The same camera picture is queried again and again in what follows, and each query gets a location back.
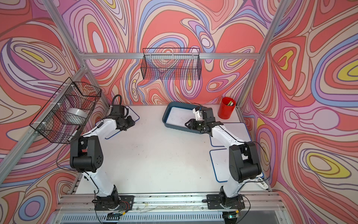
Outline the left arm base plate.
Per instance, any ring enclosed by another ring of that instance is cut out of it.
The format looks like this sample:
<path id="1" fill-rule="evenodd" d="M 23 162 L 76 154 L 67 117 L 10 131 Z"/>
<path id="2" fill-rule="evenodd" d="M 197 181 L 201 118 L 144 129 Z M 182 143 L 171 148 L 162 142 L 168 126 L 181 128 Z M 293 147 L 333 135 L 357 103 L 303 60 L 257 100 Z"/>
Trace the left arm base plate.
<path id="1" fill-rule="evenodd" d="M 95 211 L 130 211 L 134 203 L 133 195 L 122 195 L 118 197 L 99 197 L 92 200 Z"/>

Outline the teal plastic storage box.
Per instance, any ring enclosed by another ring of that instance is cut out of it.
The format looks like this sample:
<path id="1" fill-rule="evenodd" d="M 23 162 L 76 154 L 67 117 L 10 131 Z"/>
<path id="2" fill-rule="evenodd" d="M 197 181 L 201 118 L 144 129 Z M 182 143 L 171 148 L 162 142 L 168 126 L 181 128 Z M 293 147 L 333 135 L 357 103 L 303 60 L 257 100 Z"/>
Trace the teal plastic storage box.
<path id="1" fill-rule="evenodd" d="M 195 119 L 193 109 L 199 107 L 198 104 L 187 104 L 181 102 L 171 102 L 166 107 L 162 122 L 165 127 L 200 134 L 198 130 L 191 130 L 185 126 L 190 119 Z"/>

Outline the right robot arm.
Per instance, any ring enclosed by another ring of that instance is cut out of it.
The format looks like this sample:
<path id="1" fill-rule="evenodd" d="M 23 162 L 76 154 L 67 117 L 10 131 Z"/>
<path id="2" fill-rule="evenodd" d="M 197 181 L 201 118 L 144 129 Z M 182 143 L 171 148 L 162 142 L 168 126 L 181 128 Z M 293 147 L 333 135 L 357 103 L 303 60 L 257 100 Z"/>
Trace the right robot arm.
<path id="1" fill-rule="evenodd" d="M 262 189 L 268 189 L 266 181 L 261 178 L 262 167 L 255 143 L 240 139 L 222 122 L 216 121 L 212 108 L 197 106 L 193 113 L 195 118 L 186 122 L 185 126 L 190 130 L 209 134 L 228 151 L 230 177 L 220 189 L 220 200 L 228 202 L 237 199 L 240 191 L 248 183 L 256 183 Z"/>

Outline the red plastic cup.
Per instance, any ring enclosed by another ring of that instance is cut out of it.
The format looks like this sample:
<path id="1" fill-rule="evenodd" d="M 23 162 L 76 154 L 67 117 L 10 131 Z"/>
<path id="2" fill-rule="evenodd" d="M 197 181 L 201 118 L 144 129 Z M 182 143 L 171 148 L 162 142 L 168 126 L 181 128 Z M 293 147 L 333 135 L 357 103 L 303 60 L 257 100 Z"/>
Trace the red plastic cup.
<path id="1" fill-rule="evenodd" d="M 233 113 L 233 110 L 236 107 L 236 102 L 233 106 L 227 106 L 227 104 L 230 101 L 234 101 L 234 99 L 230 98 L 230 97 L 224 97 L 220 103 L 220 107 L 219 107 L 219 111 L 218 111 L 218 116 L 221 119 L 229 119 L 231 117 L 231 114 Z"/>

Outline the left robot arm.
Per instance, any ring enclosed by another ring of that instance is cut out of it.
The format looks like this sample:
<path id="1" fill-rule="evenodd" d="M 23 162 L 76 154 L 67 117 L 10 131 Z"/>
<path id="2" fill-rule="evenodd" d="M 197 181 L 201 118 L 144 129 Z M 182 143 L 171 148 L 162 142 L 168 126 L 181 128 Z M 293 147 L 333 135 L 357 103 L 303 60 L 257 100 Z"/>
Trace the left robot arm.
<path id="1" fill-rule="evenodd" d="M 79 136 L 70 145 L 70 166 L 92 184 L 96 202 L 118 204 L 120 197 L 115 184 L 111 183 L 105 171 L 101 141 L 115 130 L 126 131 L 135 125 L 129 115 L 129 108 L 113 105 L 110 114 L 104 117 L 92 130 Z"/>

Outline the blue whiteboard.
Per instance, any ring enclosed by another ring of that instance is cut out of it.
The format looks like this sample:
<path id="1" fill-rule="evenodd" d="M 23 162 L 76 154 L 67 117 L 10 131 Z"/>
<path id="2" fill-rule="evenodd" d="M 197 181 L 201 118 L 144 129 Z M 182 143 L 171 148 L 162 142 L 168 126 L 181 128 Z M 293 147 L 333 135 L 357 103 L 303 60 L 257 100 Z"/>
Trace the blue whiteboard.
<path id="1" fill-rule="evenodd" d="M 244 123 L 240 122 L 224 122 L 224 126 L 228 131 L 230 131 L 233 135 L 238 137 L 243 141 L 251 141 L 251 137 L 249 135 L 248 129 Z M 221 142 L 213 137 L 210 137 L 210 142 L 212 147 L 221 147 L 224 148 L 224 145 Z"/>
<path id="2" fill-rule="evenodd" d="M 227 182 L 231 176 L 229 171 L 229 157 L 227 149 L 210 150 L 210 158 L 214 170 L 216 181 L 219 183 Z"/>
<path id="3" fill-rule="evenodd" d="M 129 115 L 132 116 L 132 119 L 135 121 L 135 123 L 139 119 L 139 116 L 131 108 L 129 108 Z M 109 139 L 112 136 L 118 134 L 119 132 L 122 132 L 120 130 L 117 130 L 116 127 L 117 125 L 115 120 L 106 119 L 104 117 L 96 126 L 95 134 L 99 137 L 99 139 Z"/>
<path id="4" fill-rule="evenodd" d="M 169 110 L 169 114 L 167 115 L 167 118 L 165 119 L 165 124 L 175 129 L 179 129 L 179 128 L 187 129 L 185 124 L 191 119 L 195 119 L 193 109 L 172 107 Z"/>

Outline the silver tape roll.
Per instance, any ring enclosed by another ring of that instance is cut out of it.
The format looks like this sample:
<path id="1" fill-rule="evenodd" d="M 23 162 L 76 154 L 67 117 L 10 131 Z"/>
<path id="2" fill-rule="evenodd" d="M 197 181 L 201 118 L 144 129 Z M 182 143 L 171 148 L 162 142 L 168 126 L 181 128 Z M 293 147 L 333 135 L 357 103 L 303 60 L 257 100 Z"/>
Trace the silver tape roll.
<path id="1" fill-rule="evenodd" d="M 72 125 L 82 125 L 88 114 L 78 108 L 69 108 L 65 114 L 65 119 L 69 124 Z"/>

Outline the white clip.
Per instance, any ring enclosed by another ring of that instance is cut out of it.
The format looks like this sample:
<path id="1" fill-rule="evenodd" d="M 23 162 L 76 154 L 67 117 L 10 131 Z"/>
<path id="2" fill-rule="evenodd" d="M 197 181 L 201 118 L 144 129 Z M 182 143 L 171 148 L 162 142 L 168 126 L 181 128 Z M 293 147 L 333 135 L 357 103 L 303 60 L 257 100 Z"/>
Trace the white clip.
<path id="1" fill-rule="evenodd" d="M 269 189 L 269 186 L 267 185 L 265 179 L 262 179 L 261 177 L 256 178 L 254 180 L 254 183 L 256 183 L 263 190 Z"/>

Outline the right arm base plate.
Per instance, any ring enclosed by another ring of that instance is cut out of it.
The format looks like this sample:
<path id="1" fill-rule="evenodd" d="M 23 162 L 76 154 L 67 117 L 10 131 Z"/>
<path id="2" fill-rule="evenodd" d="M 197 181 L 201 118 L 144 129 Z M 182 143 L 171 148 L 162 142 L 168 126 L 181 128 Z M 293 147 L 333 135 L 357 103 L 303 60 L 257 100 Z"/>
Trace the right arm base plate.
<path id="1" fill-rule="evenodd" d="M 228 198 L 223 193 L 208 194 L 207 198 L 204 199 L 203 202 L 207 204 L 210 210 L 235 209 L 241 211 L 245 209 L 245 203 L 242 195 Z"/>

